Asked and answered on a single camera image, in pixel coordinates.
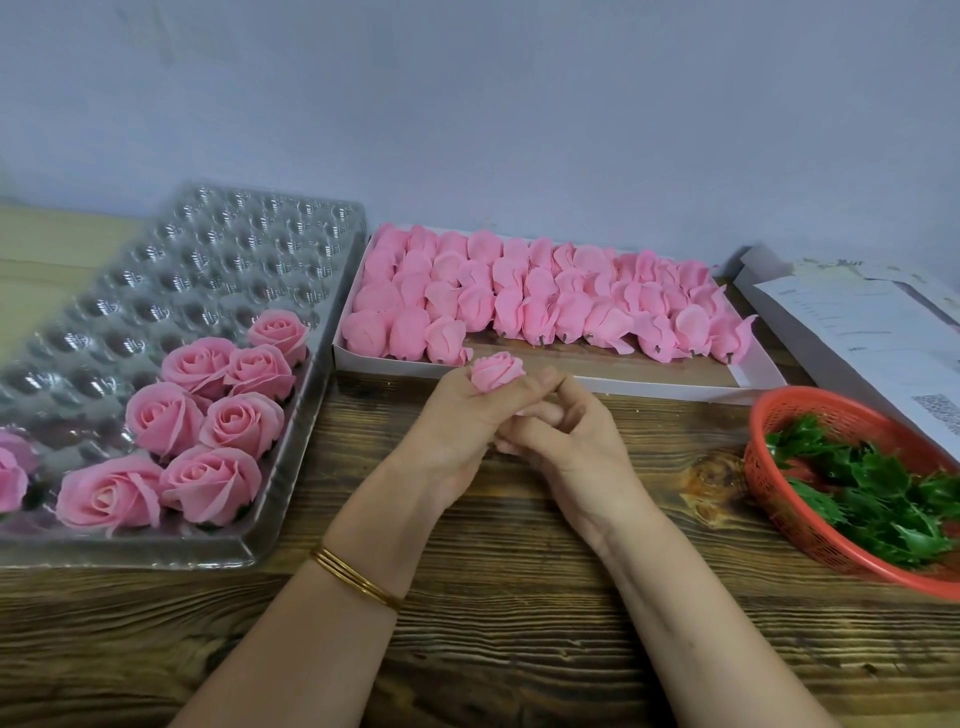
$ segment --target clear plastic tray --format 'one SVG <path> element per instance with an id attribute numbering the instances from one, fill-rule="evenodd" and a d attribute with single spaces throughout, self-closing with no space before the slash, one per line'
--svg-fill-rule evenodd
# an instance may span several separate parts
<path id="1" fill-rule="evenodd" d="M 0 567 L 243 567 L 273 547 L 333 368 L 331 342 L 367 240 L 363 206 L 186 184 L 90 288 L 0 370 L 0 427 L 40 455 L 42 501 L 0 520 Z M 264 487 L 215 531 L 166 513 L 159 529 L 74 530 L 53 507 L 62 476 L 137 450 L 127 400 L 167 352 L 201 336 L 245 341 L 265 308 L 311 328 Z"/>

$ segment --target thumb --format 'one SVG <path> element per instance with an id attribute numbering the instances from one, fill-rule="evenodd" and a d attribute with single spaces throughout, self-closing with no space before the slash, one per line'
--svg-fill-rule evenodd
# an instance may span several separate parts
<path id="1" fill-rule="evenodd" d="M 570 457 L 572 438 L 536 417 L 511 417 L 496 432 L 514 447 L 527 448 L 558 468 Z"/>
<path id="2" fill-rule="evenodd" d="M 535 375 L 518 377 L 477 398 L 482 401 L 482 417 L 491 425 L 500 425 L 524 407 L 553 392 L 563 379 L 553 367 L 544 367 Z"/>

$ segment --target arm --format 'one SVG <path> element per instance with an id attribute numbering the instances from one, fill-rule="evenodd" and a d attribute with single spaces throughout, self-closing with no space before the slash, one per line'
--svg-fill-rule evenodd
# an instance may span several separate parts
<path id="1" fill-rule="evenodd" d="M 405 596 L 434 524 L 467 489 L 497 427 L 558 381 L 550 370 L 480 395 L 466 369 L 449 373 L 330 524 L 324 545 Z M 395 625 L 389 607 L 309 561 L 171 726 L 358 725 Z"/>
<path id="2" fill-rule="evenodd" d="M 497 447 L 543 472 L 610 571 L 678 722 L 835 726 L 647 495 L 607 408 L 572 377 L 558 396 L 501 426 Z"/>

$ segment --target person's left hand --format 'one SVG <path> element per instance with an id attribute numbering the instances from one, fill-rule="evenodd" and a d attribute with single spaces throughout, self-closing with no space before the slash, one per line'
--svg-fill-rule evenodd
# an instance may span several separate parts
<path id="1" fill-rule="evenodd" d="M 444 375 L 392 457 L 407 472 L 429 480 L 442 509 L 469 486 L 497 428 L 553 392 L 563 376 L 553 367 L 522 376 L 488 394 L 470 382 L 470 368 Z"/>

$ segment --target forearm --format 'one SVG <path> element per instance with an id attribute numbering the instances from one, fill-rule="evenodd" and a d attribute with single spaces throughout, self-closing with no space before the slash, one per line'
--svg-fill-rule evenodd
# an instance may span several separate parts
<path id="1" fill-rule="evenodd" d="M 324 537 L 330 551 L 400 597 L 440 515 L 417 478 L 388 458 Z M 358 725 L 395 624 L 393 610 L 307 562 L 172 725 Z"/>
<path id="2" fill-rule="evenodd" d="M 616 528 L 604 551 L 681 725 L 836 725 L 663 513 Z"/>

